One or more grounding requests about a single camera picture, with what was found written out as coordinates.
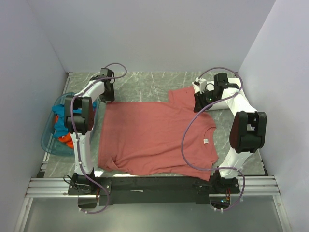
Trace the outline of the salmon pink t shirt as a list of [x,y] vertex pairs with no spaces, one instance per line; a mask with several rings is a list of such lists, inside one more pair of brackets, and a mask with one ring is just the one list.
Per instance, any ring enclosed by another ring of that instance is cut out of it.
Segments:
[[167,102],[107,104],[98,167],[131,175],[172,173],[209,180],[218,160],[216,124],[197,116],[193,87],[169,91]]

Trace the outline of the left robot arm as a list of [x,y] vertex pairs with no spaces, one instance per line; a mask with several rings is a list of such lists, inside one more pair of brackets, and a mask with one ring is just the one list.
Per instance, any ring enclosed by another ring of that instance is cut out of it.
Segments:
[[74,95],[68,95],[64,101],[64,126],[73,141],[76,175],[87,175],[80,181],[79,188],[85,194],[96,190],[93,179],[94,165],[91,160],[90,135],[95,123],[93,102],[103,103],[115,100],[113,87],[114,72],[101,68],[99,75],[91,77],[89,83]]

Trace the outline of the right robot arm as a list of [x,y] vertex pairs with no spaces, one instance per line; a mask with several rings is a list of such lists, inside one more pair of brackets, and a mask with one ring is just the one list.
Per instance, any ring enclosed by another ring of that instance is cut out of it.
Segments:
[[264,146],[267,115],[250,105],[238,76],[229,78],[226,73],[219,73],[213,81],[199,77],[193,87],[194,112],[229,109],[234,116],[229,134],[230,150],[216,170],[217,178],[212,180],[213,190],[222,193],[238,176],[246,159]]

